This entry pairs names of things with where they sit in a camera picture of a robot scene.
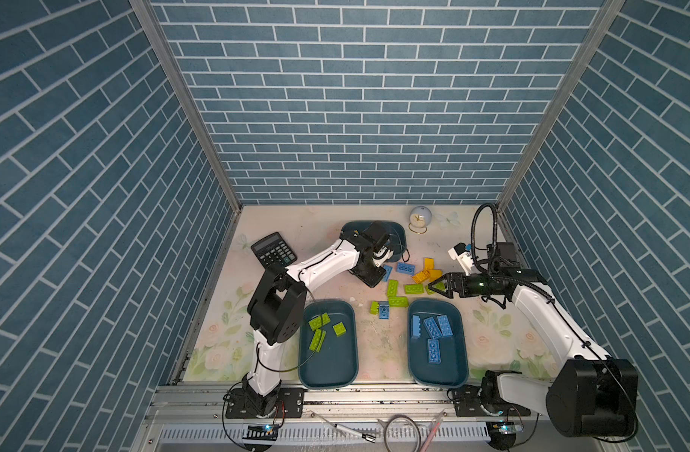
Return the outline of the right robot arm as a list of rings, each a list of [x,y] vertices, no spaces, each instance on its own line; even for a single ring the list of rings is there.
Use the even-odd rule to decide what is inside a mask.
[[[557,365],[553,382],[517,371],[487,371],[478,401],[484,412],[519,406],[549,417],[565,437],[591,437],[603,443],[630,441],[638,433],[638,371],[616,359],[577,325],[564,310],[546,279],[516,260],[514,244],[494,239],[478,258],[474,242],[458,243],[448,252],[461,266],[430,283],[444,284],[440,295],[479,297],[501,309],[520,311],[547,346]]]

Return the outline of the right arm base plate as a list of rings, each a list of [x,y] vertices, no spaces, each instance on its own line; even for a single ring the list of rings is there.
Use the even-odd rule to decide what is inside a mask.
[[[481,387],[476,385],[465,384],[460,388],[448,389],[446,396],[453,404],[458,417],[531,416],[531,410],[505,402],[495,395],[486,395]]]

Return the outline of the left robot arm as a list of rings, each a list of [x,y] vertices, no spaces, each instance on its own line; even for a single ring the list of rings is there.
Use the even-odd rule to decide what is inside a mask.
[[[346,225],[330,247],[308,259],[266,267],[247,307],[254,330],[254,363],[244,389],[257,397],[278,392],[284,372],[277,368],[282,344],[300,329],[309,295],[343,272],[373,288],[384,280],[384,265],[399,261],[406,250],[401,227],[374,220],[359,228]]]

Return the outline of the green lego brick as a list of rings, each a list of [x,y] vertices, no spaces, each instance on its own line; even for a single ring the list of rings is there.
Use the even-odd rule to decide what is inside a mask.
[[[327,313],[323,313],[321,315],[315,316],[311,320],[309,320],[308,325],[312,331],[316,331],[319,329],[322,329],[324,326],[328,325],[331,322],[331,319]]]

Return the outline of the small green lego piece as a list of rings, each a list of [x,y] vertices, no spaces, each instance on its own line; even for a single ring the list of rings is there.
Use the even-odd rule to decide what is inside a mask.
[[[336,337],[341,337],[347,332],[347,329],[343,322],[339,322],[333,326],[333,330]]]

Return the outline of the blue lego brick long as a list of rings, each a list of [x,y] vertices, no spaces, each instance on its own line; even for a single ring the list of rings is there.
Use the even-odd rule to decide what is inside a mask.
[[[421,337],[421,320],[418,315],[411,316],[411,338],[418,339]]]

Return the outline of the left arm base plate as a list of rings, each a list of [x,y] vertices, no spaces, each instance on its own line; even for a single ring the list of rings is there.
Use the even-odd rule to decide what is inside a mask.
[[[249,388],[233,388],[227,396],[224,417],[227,419],[256,419],[277,416],[301,418],[305,389],[277,388],[269,395],[258,395]]]

